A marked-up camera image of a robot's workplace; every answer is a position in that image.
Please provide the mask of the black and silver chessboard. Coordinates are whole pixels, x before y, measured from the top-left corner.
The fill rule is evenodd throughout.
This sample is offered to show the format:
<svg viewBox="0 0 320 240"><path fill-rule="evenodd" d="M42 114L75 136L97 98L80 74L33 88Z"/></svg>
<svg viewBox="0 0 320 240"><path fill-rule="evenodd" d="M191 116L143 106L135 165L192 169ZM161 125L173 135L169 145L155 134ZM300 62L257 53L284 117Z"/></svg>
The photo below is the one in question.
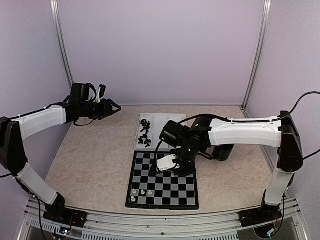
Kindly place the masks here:
<svg viewBox="0 0 320 240"><path fill-rule="evenodd" d="M197 175L176 176L170 172L155 174L152 170L154 153L135 151L132 160L130 178L126 194L126 208L165 209L172 211L198 210L199 195Z"/></svg>

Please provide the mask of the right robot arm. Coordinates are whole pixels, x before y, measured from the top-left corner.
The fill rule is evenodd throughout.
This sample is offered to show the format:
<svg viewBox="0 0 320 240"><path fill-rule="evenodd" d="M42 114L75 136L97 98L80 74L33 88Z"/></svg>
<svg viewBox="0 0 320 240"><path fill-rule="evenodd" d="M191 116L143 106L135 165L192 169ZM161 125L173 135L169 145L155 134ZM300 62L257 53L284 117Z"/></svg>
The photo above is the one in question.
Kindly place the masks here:
<svg viewBox="0 0 320 240"><path fill-rule="evenodd" d="M283 195L294 174L304 164L301 140L290 112L267 118L233 119L203 113L192 117L192 126L170 120L159 139L173 149L168 156L155 161L157 172L174 171L187 175L198 155L215 147L219 161L228 158L234 145L261 145L276 148L278 160L271 181L264 192L256 218L266 222L279 210Z"/></svg>

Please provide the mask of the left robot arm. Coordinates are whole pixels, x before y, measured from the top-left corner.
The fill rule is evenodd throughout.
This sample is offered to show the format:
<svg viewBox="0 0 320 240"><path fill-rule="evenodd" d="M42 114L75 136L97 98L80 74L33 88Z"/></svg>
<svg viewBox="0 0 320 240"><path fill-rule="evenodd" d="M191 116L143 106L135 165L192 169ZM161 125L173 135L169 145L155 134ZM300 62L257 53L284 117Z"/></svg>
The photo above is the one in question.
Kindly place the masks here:
<svg viewBox="0 0 320 240"><path fill-rule="evenodd" d="M104 84L73 83L70 93L62 100L41 109L15 117L0 119L0 163L8 174L29 194L44 203L45 210L63 223L70 218L65 198L49 186L43 170L32 167L28 154L36 156L41 147L50 150L49 144L58 146L63 131L70 124L78 125L81 119L90 123L104 120L121 111L121 106L105 98Z"/></svg>

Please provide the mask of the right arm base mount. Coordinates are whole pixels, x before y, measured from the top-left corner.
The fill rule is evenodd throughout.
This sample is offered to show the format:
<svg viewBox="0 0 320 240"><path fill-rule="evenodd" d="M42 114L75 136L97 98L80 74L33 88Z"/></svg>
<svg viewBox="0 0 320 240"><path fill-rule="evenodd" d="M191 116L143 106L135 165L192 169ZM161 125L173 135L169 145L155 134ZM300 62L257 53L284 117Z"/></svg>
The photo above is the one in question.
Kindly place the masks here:
<svg viewBox="0 0 320 240"><path fill-rule="evenodd" d="M264 224L270 221L280 219L283 215L281 211L261 211L258 208L243 210L238 213L240 224L243 228Z"/></svg>

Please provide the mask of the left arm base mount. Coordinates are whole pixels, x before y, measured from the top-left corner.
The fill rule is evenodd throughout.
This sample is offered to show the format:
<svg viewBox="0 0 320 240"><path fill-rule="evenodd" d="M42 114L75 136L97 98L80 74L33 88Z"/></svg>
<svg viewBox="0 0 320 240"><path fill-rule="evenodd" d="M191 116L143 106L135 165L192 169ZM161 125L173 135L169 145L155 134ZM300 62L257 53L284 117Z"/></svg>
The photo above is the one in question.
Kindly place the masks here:
<svg viewBox="0 0 320 240"><path fill-rule="evenodd" d="M68 225L71 227L84 228L88 213L81 210L65 208L62 211L46 210L43 218L56 223Z"/></svg>

